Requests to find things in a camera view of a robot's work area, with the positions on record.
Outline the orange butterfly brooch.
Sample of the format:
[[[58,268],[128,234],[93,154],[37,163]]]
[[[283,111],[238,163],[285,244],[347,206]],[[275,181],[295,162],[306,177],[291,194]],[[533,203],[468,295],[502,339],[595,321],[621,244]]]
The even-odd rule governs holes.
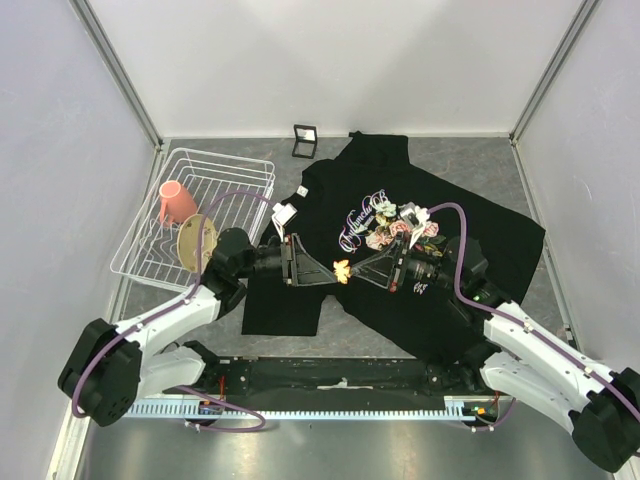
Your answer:
[[[351,265],[348,259],[334,261],[333,273],[338,283],[346,285],[351,278]]]

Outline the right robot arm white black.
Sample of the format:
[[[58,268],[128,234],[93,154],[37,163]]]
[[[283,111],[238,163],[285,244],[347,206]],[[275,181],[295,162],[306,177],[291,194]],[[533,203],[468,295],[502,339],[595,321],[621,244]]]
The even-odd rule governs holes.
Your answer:
[[[639,454],[639,374],[619,372],[550,333],[485,274],[478,241],[454,238],[444,252],[413,252],[399,235],[355,265],[334,265],[343,280],[358,278],[390,292],[411,281],[449,288],[454,314],[478,328],[497,352],[458,368],[467,392],[487,387],[512,396],[562,427],[597,467],[618,472]]]

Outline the black printed t-shirt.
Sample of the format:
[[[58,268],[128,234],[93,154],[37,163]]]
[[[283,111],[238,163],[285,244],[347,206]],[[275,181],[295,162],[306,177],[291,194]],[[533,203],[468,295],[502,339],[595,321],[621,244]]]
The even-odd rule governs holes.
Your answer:
[[[435,209],[415,252],[436,256],[452,238],[467,232],[488,261],[488,278],[515,301],[524,298],[541,256],[541,226],[414,166],[404,136],[355,132],[336,157],[307,167],[301,185],[308,193],[289,198],[297,213],[288,230],[326,267],[345,259],[357,263],[381,251],[406,230],[399,210],[408,202]],[[414,281],[391,293],[361,279],[293,288],[255,277],[248,283],[242,331],[313,336],[328,296],[428,363],[456,362],[482,341],[454,314],[451,290]]]

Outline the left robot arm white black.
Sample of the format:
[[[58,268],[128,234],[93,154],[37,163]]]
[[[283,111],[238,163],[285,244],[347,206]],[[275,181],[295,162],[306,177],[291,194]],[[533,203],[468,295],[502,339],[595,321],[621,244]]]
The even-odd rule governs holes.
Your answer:
[[[82,330],[58,379],[77,418],[105,427],[132,404],[166,389],[189,385],[208,393],[219,369],[195,348],[165,353],[163,347],[231,312],[245,297],[243,279],[266,277],[290,287],[336,282],[335,274],[314,259],[297,234],[277,246],[256,248],[239,228],[224,230],[204,272],[191,287],[151,311],[109,324],[103,319]]]

